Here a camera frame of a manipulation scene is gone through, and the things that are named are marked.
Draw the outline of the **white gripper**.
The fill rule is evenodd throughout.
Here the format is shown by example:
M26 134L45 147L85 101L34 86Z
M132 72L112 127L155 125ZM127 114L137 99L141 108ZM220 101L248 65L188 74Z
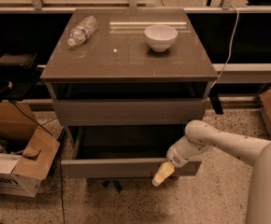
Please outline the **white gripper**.
M186 136L181 137L174 145L172 145L166 153L168 161L164 162L154 178L152 184L154 187L160 186L169 176L171 176L175 168L181 168L190 161L190 158L205 152L207 145L195 144Z

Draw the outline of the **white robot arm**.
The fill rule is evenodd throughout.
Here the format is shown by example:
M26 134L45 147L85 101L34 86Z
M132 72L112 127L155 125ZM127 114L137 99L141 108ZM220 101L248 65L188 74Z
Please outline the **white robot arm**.
M271 224L271 141L245 135L226 133L201 121L190 121L184 135L166 153L152 179L161 185L176 169L187 164L210 147L245 162L252 167L247 204L246 224Z

